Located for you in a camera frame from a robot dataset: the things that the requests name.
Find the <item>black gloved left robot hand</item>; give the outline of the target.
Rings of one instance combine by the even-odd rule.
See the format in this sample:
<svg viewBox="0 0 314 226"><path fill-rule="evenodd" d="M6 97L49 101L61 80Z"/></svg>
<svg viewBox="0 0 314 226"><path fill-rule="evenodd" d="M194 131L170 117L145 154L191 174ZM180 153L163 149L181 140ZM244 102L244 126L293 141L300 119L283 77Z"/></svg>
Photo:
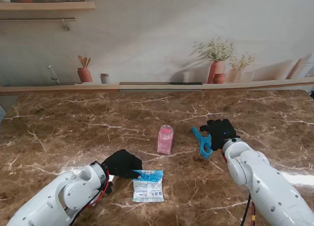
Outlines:
<svg viewBox="0 0 314 226"><path fill-rule="evenodd" d="M138 179L141 176L136 170L142 170L142 161L125 149L114 152L101 165L114 176L128 179Z"/></svg>

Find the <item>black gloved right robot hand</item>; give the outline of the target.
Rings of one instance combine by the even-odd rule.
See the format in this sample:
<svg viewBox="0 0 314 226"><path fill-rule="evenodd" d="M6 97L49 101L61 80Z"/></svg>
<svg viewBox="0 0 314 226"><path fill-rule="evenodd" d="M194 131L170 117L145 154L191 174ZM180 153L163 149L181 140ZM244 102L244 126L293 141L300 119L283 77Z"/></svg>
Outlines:
<svg viewBox="0 0 314 226"><path fill-rule="evenodd" d="M222 149L228 140L239 137L228 119L208 120L207 125L200 126L200 131L210 134L211 150L213 151Z"/></svg>

